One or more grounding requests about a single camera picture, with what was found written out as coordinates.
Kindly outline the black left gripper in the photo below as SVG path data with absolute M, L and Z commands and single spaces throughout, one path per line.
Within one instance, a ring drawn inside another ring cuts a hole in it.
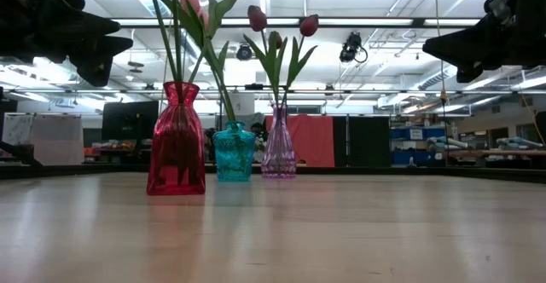
M 78 75 L 90 85 L 106 86 L 114 56 L 130 49 L 133 41 L 130 38 L 106 36 L 119 31 L 120 24 L 79 11 L 84 9 L 84 0 L 0 0 L 0 57 L 32 58 L 24 51 L 32 47 L 25 41 L 38 31 L 38 17 L 41 14 L 50 16 L 51 10 L 44 9 L 47 1 L 76 9 L 64 14 L 64 39 L 97 38 L 84 40 L 71 49 L 70 62 L 76 66 Z

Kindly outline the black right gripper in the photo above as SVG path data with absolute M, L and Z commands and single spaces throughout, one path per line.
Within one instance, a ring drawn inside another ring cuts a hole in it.
M 458 83 L 478 78 L 482 67 L 491 67 L 488 60 L 500 65 L 546 66 L 546 0 L 486 0 L 484 10 L 486 15 L 474 26 L 430 38 L 423 51 L 462 67 L 457 69 Z

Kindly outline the dark red artificial tulip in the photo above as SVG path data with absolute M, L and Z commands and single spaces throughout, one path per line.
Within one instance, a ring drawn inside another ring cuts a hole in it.
M 267 61 L 267 52 L 269 51 L 269 39 L 265 38 L 265 29 L 268 25 L 267 16 L 261 10 L 260 7 L 255 5 L 250 5 L 247 9 L 247 18 L 249 20 L 249 26 L 254 32 L 259 32 L 262 38 L 263 48 L 261 49 L 250 37 L 246 34 L 243 35 L 243 38 L 247 41 L 250 47 L 253 50 L 256 58 L 259 60 L 261 66 L 263 67 L 266 76 L 268 78 L 268 61 Z
M 269 36 L 269 46 L 269 51 L 266 55 L 269 67 L 268 78 L 273 91 L 274 101 L 277 105 L 279 103 L 280 74 L 286 42 L 278 32 L 273 31 Z
M 316 46 L 313 46 L 302 57 L 300 57 L 304 40 L 313 36 L 316 33 L 318 26 L 319 16 L 317 14 L 309 15 L 304 18 L 299 25 L 299 33 L 301 35 L 300 39 L 293 38 L 291 59 L 288 67 L 288 78 L 285 92 L 282 97 L 282 105 L 287 104 L 288 91 L 292 83 L 295 81 L 301 70 L 306 65 L 307 61 L 310 59 L 314 50 L 317 48 Z

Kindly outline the teal glass vase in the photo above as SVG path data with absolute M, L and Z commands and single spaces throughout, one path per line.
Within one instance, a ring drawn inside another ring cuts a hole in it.
M 228 121 L 226 130 L 213 135 L 217 179 L 220 182 L 249 182 L 253 167 L 255 135 L 241 121 Z

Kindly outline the purple ribbed glass vase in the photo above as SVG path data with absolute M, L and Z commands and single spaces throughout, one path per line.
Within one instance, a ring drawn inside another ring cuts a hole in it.
M 262 177 L 266 179 L 295 178 L 297 163 L 288 131 L 286 107 L 273 104 L 272 108 L 273 117 L 261 164 Z

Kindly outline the black monitor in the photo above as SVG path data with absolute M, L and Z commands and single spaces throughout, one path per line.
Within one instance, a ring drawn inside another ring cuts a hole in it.
M 157 101 L 109 102 L 103 108 L 102 139 L 151 139 L 158 116 Z

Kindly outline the wooden table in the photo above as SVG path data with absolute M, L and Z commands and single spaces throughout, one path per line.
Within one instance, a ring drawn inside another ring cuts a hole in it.
M 544 150 L 452 150 L 445 152 L 455 158 L 483 158 L 488 156 L 546 157 Z

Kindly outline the blue storage bin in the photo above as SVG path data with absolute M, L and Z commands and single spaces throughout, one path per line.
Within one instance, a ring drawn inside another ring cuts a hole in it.
M 393 151 L 393 165 L 428 165 L 435 160 L 435 153 L 428 151 Z
M 390 130 L 392 140 L 425 141 L 431 137 L 445 136 L 445 129 L 440 127 L 401 127 Z

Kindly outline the white board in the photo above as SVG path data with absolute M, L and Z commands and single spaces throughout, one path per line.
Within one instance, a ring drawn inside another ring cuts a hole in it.
M 3 142 L 30 146 L 42 165 L 80 165 L 84 162 L 80 116 L 26 114 L 4 118 Z

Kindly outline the black overhead rig beam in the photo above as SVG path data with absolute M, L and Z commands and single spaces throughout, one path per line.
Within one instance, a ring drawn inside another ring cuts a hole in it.
M 267 19 L 268 26 L 278 27 L 297 27 L 304 18 L 299 17 L 276 17 Z M 123 28 L 152 28 L 159 26 L 158 21 L 153 18 L 135 18 L 135 19 L 112 19 L 118 22 Z M 475 18 L 398 18 L 398 17 L 364 17 L 364 18 L 336 18 L 320 17 L 319 25 L 326 27 L 358 27 L 358 28 L 388 28 L 388 27 L 414 27 L 414 28 L 432 28 L 440 26 L 441 28 L 461 28 L 472 26 L 478 23 L 480 19 Z M 248 26 L 247 18 L 227 18 L 223 19 L 222 26 L 242 27 Z

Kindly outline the black fabric panel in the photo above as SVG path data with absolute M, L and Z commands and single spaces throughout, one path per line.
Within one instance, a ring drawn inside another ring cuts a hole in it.
M 385 117 L 349 117 L 349 164 L 390 167 L 389 120 Z

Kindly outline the orange fabric panel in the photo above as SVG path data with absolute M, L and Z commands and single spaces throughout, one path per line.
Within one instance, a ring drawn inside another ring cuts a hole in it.
M 282 158 L 274 158 L 271 165 L 262 166 L 267 170 L 284 168 L 295 163 L 296 167 L 331 168 L 334 161 L 334 125 L 330 116 L 307 114 L 288 115 L 287 129 L 293 146 L 293 159 L 288 151 L 282 151 Z

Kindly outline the person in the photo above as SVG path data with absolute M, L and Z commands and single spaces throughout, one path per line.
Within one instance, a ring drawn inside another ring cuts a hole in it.
M 251 132 L 255 135 L 253 162 L 262 163 L 264 161 L 268 133 L 261 123 L 253 124 Z

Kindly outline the black aluminium table frame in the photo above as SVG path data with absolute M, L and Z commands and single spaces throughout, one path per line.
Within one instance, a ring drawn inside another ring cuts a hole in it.
M 148 165 L 57 165 L 57 166 L 0 166 L 0 180 L 27 179 L 49 176 L 76 176 L 114 172 L 148 173 Z M 490 169 L 469 167 L 305 167 L 297 168 L 297 175 L 363 175 L 363 176 L 457 176 L 509 182 L 528 182 L 546 185 L 546 170 Z

